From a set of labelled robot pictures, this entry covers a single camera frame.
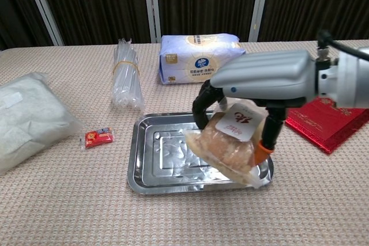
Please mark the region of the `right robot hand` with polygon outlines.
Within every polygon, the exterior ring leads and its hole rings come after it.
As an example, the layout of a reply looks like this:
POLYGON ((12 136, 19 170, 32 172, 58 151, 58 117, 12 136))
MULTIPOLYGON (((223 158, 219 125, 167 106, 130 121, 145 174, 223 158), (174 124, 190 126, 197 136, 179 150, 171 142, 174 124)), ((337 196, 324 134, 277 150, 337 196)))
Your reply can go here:
POLYGON ((218 69, 201 86, 192 113, 199 129, 208 123, 206 109, 225 97, 249 99, 268 116, 254 154, 254 164, 269 158, 289 108, 299 108, 318 94, 322 66, 306 50, 244 54, 218 69))

